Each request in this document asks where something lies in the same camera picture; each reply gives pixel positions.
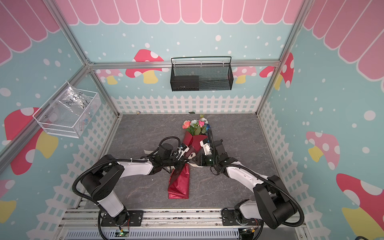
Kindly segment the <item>cream ribbon strip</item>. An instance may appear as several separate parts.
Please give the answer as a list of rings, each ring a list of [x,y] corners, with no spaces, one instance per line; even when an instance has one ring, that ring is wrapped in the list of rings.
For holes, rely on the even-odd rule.
[[[144,150],[145,156],[143,158],[148,159],[154,167],[180,167],[184,164],[189,164],[195,168],[202,168],[202,166],[198,165],[198,162],[193,159],[188,159],[185,156],[179,157],[178,151],[172,152],[168,158],[161,157],[157,151],[146,151]]]

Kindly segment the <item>dark red wrapping paper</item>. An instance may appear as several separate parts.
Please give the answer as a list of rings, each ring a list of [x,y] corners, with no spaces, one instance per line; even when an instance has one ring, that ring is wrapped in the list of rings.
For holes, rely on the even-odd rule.
[[[186,163],[186,160],[191,158],[191,155],[195,155],[201,150],[201,141],[207,139],[207,135],[192,135],[189,132],[185,132],[183,144],[187,147],[183,150],[182,166],[176,167],[171,173],[169,180],[168,194],[169,199],[188,199],[190,189],[190,167]]]

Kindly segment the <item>light blue fake flower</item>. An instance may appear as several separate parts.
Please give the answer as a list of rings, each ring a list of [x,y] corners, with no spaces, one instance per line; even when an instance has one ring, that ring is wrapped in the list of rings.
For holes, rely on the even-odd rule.
[[[199,121],[205,122],[205,125],[202,128],[199,126]],[[191,126],[187,129],[187,131],[192,136],[206,135],[208,133],[206,130],[206,124],[209,124],[208,120],[204,117],[204,115],[200,115],[198,120],[191,120]]]

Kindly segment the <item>pink orange fake rose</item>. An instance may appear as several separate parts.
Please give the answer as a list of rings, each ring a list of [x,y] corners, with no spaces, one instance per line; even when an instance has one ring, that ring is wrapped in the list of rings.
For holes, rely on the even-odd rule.
[[[191,121],[184,121],[182,128],[186,130],[186,129],[188,129],[190,126],[191,126]]]

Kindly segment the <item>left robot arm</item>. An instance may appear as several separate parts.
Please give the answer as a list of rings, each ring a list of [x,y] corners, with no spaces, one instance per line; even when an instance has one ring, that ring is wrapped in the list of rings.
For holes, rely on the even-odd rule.
[[[188,151],[185,144],[174,149],[172,145],[163,143],[140,159],[117,159],[105,155],[74,180],[72,191],[96,204],[112,218],[127,217],[126,207],[114,192],[118,181],[125,177],[154,175],[166,167],[182,168]]]

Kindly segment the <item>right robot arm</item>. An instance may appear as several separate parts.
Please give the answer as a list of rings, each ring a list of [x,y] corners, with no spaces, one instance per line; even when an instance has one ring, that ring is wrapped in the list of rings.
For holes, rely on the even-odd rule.
[[[198,154],[197,164],[212,167],[217,175],[236,180],[252,191],[255,199],[243,200],[233,209],[223,210],[224,225],[266,224],[271,229],[280,225],[299,227],[305,221],[305,214],[299,203],[289,194],[283,181],[276,175],[261,175],[228,156],[222,141],[203,140],[203,149]]]

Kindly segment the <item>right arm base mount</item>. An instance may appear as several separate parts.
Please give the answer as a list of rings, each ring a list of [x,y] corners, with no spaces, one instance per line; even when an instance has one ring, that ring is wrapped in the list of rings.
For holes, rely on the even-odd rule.
[[[260,219],[246,219],[239,210],[228,208],[221,210],[221,219],[223,226],[259,226],[262,223]]]

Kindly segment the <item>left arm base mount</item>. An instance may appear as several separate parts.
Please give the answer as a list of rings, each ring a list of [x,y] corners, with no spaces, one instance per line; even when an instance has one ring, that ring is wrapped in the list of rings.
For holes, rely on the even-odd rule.
[[[123,210],[116,217],[105,214],[102,217],[102,227],[140,227],[143,220],[144,211]]]

